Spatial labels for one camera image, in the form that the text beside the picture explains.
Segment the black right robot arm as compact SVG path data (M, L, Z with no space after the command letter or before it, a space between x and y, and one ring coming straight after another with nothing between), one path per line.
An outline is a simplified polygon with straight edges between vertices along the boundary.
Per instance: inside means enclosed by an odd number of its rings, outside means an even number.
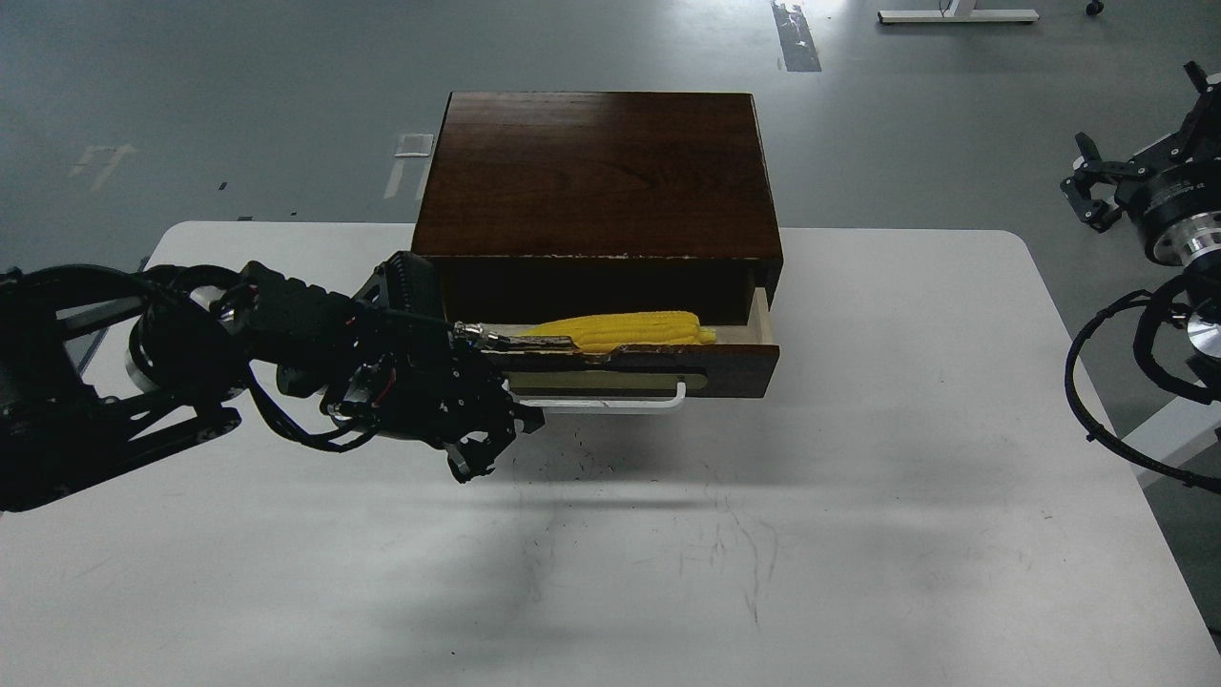
M1081 223L1106 232L1127 215L1147 260L1182 270L1144 293L1132 353L1155 386L1208 405L1219 401L1219 74L1194 61L1186 63L1186 74L1197 101L1178 131L1125 161L1104 160L1081 132L1074 135L1081 161L1059 188ZM1187 365L1198 383L1173 377L1155 360L1164 325L1186 331L1193 348Z

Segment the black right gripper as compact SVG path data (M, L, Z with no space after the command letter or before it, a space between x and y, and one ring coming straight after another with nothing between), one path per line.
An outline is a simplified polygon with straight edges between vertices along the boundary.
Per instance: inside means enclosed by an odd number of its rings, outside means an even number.
M1133 160L1103 159L1096 143L1077 132L1081 164L1063 178L1060 190L1073 214L1095 232L1106 232L1127 214L1144 256L1175 268L1217 268L1220 210L1219 83L1195 62L1183 65L1197 101L1175 135L1147 145ZM1190 154L1172 159L1173 154ZM1148 177L1136 179L1137 168ZM1114 199L1095 198L1096 185L1115 190Z

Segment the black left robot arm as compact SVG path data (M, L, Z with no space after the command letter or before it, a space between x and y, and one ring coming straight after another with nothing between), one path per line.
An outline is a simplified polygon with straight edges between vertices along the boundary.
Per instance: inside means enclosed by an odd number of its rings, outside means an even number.
M516 399L502 336L441 312L427 260L393 253L352 295L261 262L2 275L2 513L31 511L241 425L344 453L385 436L488 475L545 412Z

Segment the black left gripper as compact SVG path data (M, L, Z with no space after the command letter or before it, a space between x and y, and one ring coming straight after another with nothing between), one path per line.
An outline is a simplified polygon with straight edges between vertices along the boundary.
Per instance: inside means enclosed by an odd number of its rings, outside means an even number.
M484 351L444 321L440 277L414 253L393 253L350 297L256 261L215 277L222 297L212 314L244 356L278 369L280 394L321 394L333 421L311 433L252 386L263 422L287 441L321 451L349 451L375 434L422 441L444 449L465 484L546 423L545 410L514 400Z

